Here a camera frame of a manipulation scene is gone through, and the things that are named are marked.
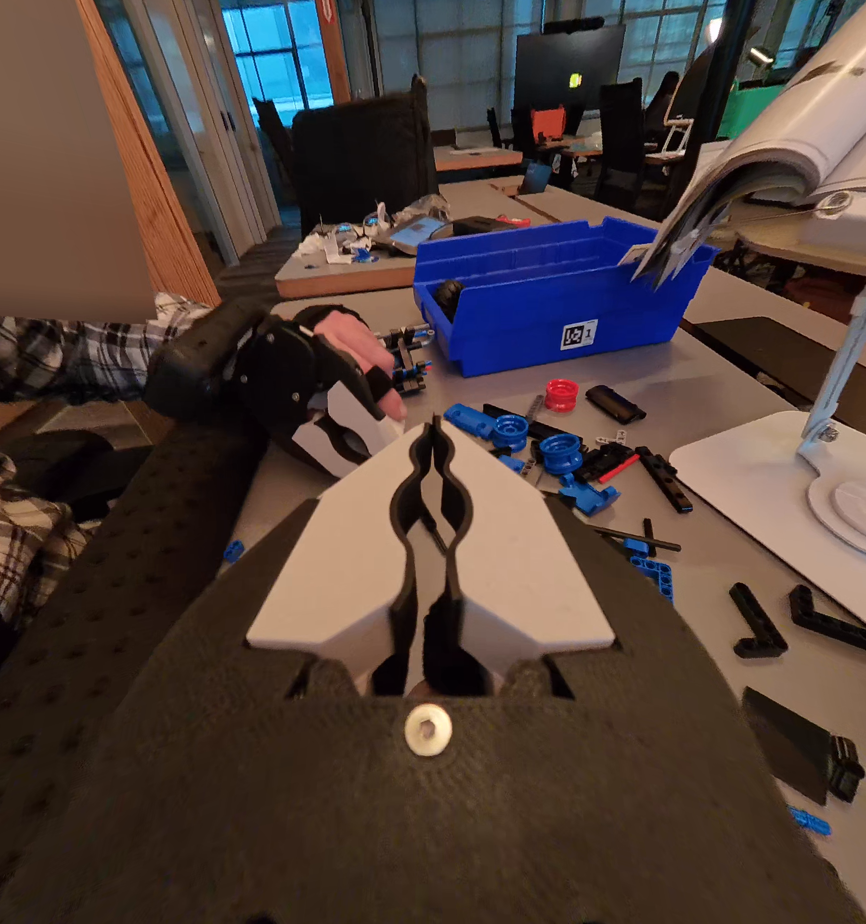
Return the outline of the grey desk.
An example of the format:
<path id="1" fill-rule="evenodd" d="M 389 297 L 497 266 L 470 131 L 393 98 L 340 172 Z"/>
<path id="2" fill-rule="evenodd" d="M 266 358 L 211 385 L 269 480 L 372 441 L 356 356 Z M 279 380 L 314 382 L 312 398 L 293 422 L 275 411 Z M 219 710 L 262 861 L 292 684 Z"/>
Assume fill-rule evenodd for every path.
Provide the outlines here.
<path id="1" fill-rule="evenodd" d="M 556 377 L 574 380 L 581 389 L 609 385 L 634 401 L 646 410 L 646 419 L 627 429 L 629 445 L 646 445 L 663 456 L 788 410 L 781 398 L 682 330 L 662 345 L 489 377 L 463 378 L 436 348 L 422 355 L 434 367 L 426 390 L 408 401 L 409 427 L 456 402 L 523 412 Z M 750 687 L 828 732 L 848 737 L 866 769 L 866 653 L 790 621 L 788 592 L 808 580 L 698 496 L 691 495 L 692 513 L 677 514 L 641 465 L 613 481 L 622 497 L 594 521 L 639 533 L 649 518 L 657 536 L 681 545 L 680 552 L 661 554 L 673 570 L 675 608 L 734 694 L 740 697 Z M 780 657 L 743 659 L 734 652 L 738 640 L 753 635 L 728 594 L 738 582 L 750 588 L 787 641 L 788 650 Z M 811 840 L 866 911 L 866 778 L 853 803 L 830 796 L 823 807 L 784 783 L 776 786 L 786 802 L 831 825 L 831 837 L 812 835 Z"/>

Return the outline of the cluttered background desk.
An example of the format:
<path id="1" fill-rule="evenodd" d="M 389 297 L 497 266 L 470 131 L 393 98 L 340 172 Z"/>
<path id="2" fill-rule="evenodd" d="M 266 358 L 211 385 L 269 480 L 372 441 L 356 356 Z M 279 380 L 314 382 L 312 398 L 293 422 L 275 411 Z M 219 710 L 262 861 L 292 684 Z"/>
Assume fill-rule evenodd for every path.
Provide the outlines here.
<path id="1" fill-rule="evenodd" d="M 505 193 L 503 181 L 487 179 L 445 184 L 440 193 L 450 204 L 456 218 L 507 215 L 528 219 L 531 225 L 554 223 L 555 220 L 533 210 Z M 414 282 L 415 258 L 378 252 L 377 261 L 330 264 L 323 253 L 291 256 L 275 276 L 277 292 L 283 299 L 358 294 L 410 287 Z"/>

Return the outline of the black vertical pole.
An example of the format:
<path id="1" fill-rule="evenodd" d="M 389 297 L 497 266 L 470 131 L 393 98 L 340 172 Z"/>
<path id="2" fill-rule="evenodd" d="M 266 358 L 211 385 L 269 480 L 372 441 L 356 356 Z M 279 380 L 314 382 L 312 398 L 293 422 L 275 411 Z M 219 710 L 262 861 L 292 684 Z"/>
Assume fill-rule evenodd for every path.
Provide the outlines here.
<path id="1" fill-rule="evenodd" d="M 714 141 L 747 41 L 756 1 L 728 1 L 718 38 L 693 63 L 686 116 L 690 126 L 684 160 L 695 157 L 702 144 Z"/>

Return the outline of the blue arched toy panel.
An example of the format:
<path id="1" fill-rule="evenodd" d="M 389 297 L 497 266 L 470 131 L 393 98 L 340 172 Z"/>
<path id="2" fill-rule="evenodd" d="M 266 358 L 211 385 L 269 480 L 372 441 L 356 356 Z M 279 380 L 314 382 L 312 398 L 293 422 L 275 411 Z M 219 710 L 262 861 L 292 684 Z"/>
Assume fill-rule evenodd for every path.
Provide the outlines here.
<path id="1" fill-rule="evenodd" d="M 557 494 L 562 502 L 588 517 L 609 509 L 621 497 L 614 487 L 599 490 L 589 483 L 578 481 L 572 473 L 561 475 L 558 481 Z"/>

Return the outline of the tagged blue storage bin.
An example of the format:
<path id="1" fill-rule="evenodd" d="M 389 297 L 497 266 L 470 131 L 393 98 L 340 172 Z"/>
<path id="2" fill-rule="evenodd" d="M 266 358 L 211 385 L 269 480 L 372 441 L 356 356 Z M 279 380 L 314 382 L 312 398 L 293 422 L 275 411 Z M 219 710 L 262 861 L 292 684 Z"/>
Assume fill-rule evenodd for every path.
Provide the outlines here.
<path id="1" fill-rule="evenodd" d="M 701 245 L 654 288 L 633 281 L 635 247 L 656 232 L 618 218 L 427 241 L 414 300 L 445 359 L 464 377 L 527 369 L 668 342 L 717 249 Z M 443 280 L 465 285 L 454 322 L 434 301 Z"/>

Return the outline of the black toy frame assembly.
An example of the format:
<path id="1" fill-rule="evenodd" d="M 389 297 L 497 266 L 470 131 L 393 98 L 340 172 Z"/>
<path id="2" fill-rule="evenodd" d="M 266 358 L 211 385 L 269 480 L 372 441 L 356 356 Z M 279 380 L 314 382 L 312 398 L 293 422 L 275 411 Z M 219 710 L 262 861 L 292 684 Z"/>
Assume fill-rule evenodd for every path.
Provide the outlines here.
<path id="1" fill-rule="evenodd" d="M 574 478 L 582 483 L 596 481 L 604 472 L 615 468 L 619 463 L 636 452 L 627 445 L 605 445 L 583 455 L 582 467 L 573 472 Z"/>

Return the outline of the black square toy panel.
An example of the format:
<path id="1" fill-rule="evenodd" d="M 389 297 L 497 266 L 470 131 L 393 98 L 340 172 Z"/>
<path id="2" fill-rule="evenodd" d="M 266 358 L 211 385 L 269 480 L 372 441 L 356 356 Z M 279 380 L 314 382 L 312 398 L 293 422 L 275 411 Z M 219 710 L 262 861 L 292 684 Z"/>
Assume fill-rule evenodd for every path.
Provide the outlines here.
<path id="1" fill-rule="evenodd" d="M 820 806 L 829 796 L 854 802 L 866 769 L 851 739 L 828 732 L 750 687 L 740 702 L 776 779 Z"/>

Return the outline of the pile of black toy beams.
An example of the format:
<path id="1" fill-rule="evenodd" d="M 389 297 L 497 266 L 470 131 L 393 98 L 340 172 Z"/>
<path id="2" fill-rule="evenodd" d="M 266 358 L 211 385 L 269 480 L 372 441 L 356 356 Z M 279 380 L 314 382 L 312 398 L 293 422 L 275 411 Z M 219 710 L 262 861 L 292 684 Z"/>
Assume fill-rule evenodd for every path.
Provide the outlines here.
<path id="1" fill-rule="evenodd" d="M 652 476 L 660 491 L 675 504 L 675 509 L 679 513 L 691 512 L 692 504 L 676 486 L 677 470 L 663 456 L 652 453 L 646 446 L 634 450 L 640 454 L 639 462 Z M 594 526 L 593 530 L 612 539 L 613 545 L 629 560 L 633 555 L 657 559 L 658 550 L 663 548 L 663 543 L 655 540 L 649 519 L 644 522 L 645 532 L 641 536 L 628 535 L 608 527 Z M 788 650 L 787 641 L 750 588 L 738 582 L 729 589 L 728 594 L 753 633 L 752 637 L 735 643 L 734 652 L 739 658 L 773 659 L 784 654 Z M 792 622 L 798 627 L 866 652 L 866 629 L 820 614 L 814 607 L 814 596 L 807 586 L 796 585 L 788 595 L 788 604 Z"/>

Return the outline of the green chair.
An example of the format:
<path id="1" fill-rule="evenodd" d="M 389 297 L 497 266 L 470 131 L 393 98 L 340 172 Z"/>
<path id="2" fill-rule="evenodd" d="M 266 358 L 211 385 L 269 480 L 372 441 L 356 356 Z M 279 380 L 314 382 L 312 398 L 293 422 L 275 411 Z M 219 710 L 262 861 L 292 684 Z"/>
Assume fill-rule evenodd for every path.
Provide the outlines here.
<path id="1" fill-rule="evenodd" d="M 755 121 L 785 89 L 782 84 L 771 86 L 741 86 L 732 84 L 716 140 L 732 141 Z"/>

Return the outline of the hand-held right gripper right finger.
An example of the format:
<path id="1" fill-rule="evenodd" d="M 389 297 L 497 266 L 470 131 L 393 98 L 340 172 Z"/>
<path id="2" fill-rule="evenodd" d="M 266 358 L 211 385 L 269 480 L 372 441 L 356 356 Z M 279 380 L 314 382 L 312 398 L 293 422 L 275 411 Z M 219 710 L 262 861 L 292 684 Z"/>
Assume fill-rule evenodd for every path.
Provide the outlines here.
<path id="1" fill-rule="evenodd" d="M 542 493 L 439 418 L 440 509 L 454 537 L 439 644 L 487 672 L 608 649 L 615 633 Z"/>

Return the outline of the toy instruction booklet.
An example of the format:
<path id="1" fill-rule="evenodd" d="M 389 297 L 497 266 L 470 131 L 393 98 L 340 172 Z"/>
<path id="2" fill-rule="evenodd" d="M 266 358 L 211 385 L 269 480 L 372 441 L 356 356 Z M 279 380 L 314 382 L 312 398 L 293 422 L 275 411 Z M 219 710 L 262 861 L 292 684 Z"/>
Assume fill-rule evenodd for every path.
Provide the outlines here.
<path id="1" fill-rule="evenodd" d="M 637 264 L 657 288 L 693 257 L 733 202 L 826 194 L 866 159 L 866 3 L 748 128 L 693 179 Z"/>

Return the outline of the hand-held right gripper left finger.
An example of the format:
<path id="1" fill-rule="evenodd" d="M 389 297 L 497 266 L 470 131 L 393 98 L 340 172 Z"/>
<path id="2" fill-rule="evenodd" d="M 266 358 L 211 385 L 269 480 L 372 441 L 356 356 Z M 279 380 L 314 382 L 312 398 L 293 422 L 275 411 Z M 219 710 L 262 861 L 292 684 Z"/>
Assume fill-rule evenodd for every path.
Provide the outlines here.
<path id="1" fill-rule="evenodd" d="M 431 459 L 425 423 L 321 495 L 247 632 L 251 647 L 339 661 L 377 695 L 405 693 L 418 616 L 409 533 Z"/>

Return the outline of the black blue toy chassis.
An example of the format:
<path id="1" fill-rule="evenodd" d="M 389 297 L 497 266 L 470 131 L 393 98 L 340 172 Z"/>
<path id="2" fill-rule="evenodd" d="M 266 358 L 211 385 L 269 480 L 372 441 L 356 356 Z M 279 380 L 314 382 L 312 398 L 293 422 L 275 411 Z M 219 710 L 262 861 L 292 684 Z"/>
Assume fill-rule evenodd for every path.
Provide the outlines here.
<path id="1" fill-rule="evenodd" d="M 375 337 L 394 358 L 392 381 L 395 390 L 403 398 L 422 392 L 432 363 L 418 359 L 415 354 L 434 342 L 434 328 L 426 323 L 408 325 L 388 333 L 376 332 Z"/>

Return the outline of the person's left forearm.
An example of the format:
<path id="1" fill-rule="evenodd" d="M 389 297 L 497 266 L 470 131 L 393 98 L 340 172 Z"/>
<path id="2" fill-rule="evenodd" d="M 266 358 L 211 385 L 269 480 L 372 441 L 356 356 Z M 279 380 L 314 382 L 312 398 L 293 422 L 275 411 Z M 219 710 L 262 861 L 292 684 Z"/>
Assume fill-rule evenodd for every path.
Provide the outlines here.
<path id="1" fill-rule="evenodd" d="M 144 323 L 0 318 L 0 403 L 141 400 L 153 356 L 212 308 L 158 293 Z"/>

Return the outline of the blue angled toy beam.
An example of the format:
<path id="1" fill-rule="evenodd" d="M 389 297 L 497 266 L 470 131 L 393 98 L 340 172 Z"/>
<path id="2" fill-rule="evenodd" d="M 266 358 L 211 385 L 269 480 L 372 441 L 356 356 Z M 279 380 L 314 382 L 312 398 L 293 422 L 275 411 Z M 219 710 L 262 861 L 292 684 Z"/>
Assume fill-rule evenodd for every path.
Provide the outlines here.
<path id="1" fill-rule="evenodd" d="M 630 563 L 657 587 L 659 593 L 671 604 L 674 602 L 674 586 L 671 568 L 657 559 L 633 555 Z"/>

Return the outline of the large black screen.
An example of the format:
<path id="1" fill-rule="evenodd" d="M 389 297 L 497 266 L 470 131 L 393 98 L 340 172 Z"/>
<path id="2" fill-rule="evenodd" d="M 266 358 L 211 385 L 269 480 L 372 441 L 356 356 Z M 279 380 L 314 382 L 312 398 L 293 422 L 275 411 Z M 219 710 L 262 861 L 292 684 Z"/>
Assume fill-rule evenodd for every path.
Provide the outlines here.
<path id="1" fill-rule="evenodd" d="M 600 89 L 614 85 L 625 24 L 516 39 L 513 103 L 517 110 L 576 106 L 599 109 Z"/>

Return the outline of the person's left hand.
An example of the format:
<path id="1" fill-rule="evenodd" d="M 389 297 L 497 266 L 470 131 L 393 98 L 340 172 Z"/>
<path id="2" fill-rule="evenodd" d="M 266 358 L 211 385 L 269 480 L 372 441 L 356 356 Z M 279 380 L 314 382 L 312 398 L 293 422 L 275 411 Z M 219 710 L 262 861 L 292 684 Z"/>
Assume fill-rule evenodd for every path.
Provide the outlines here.
<path id="1" fill-rule="evenodd" d="M 388 352 L 358 314 L 343 305 L 314 305 L 299 312 L 295 320 L 349 353 L 366 377 L 379 379 L 372 369 L 380 370 L 388 381 L 387 389 L 376 399 L 378 406 L 395 422 L 404 422 L 407 411 L 393 386 L 394 357 Z"/>

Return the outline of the grey tablet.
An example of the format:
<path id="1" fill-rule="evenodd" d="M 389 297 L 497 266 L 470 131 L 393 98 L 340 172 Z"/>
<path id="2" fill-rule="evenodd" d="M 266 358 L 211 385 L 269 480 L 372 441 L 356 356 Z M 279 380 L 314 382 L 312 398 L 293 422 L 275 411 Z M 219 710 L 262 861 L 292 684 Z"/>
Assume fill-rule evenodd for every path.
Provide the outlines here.
<path id="1" fill-rule="evenodd" d="M 418 248 L 431 240 L 449 224 L 430 215 L 423 215 L 394 227 L 388 234 L 388 246 L 410 257 L 417 255 Z"/>

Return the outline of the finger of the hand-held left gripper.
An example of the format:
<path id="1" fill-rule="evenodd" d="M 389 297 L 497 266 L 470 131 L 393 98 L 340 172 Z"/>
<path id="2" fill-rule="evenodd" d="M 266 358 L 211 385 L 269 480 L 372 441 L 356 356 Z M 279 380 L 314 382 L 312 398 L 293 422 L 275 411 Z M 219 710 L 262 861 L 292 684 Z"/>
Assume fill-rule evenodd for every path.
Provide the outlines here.
<path id="1" fill-rule="evenodd" d="M 326 414 L 344 435 L 352 434 L 361 441 L 367 456 L 378 455 L 405 433 L 404 422 L 384 412 L 378 419 L 342 381 L 326 392 Z"/>
<path id="2" fill-rule="evenodd" d="M 341 479 L 366 461 L 366 454 L 350 445 L 346 432 L 332 418 L 311 418 L 297 427 L 291 439 L 315 465 Z"/>

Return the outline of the black rounded toy tile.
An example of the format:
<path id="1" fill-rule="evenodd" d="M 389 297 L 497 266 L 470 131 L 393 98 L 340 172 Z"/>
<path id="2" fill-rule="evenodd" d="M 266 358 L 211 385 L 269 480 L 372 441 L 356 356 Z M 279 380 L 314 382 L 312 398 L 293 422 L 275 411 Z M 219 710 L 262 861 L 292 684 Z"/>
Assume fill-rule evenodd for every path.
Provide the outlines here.
<path id="1" fill-rule="evenodd" d="M 584 398 L 621 425 L 646 419 L 645 410 L 607 385 L 596 385 L 587 389 Z"/>

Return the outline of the white book stand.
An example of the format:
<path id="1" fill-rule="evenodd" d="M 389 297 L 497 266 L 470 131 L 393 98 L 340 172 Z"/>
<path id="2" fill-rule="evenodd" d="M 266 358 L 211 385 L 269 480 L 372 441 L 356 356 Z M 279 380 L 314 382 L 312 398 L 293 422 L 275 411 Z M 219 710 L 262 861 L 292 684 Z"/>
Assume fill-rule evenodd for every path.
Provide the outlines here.
<path id="1" fill-rule="evenodd" d="M 866 192 L 738 226 L 770 256 L 866 277 Z M 783 411 L 675 450 L 692 491 L 866 624 L 866 435 L 833 421 L 866 346 L 866 286 L 809 415 Z"/>

